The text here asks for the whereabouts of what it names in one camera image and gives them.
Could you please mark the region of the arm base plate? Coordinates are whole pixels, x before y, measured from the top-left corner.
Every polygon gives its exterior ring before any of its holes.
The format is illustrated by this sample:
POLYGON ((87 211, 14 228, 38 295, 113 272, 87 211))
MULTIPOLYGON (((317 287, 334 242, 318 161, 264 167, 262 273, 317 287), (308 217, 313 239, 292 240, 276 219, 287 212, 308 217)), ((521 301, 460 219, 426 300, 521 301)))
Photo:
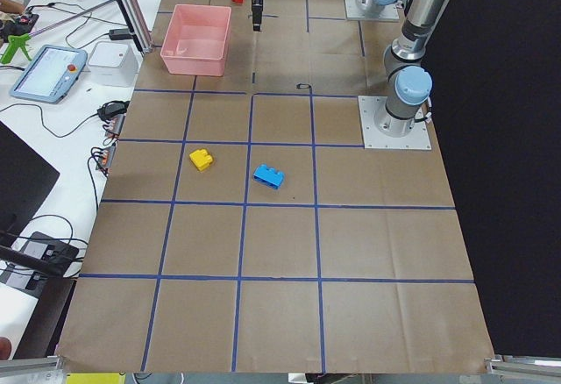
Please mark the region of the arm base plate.
POLYGON ((354 21, 398 22, 399 0, 344 0, 345 17, 354 21))
POLYGON ((367 150, 430 151, 428 127, 416 117, 400 120, 387 111, 386 96, 358 96, 364 148, 367 150))

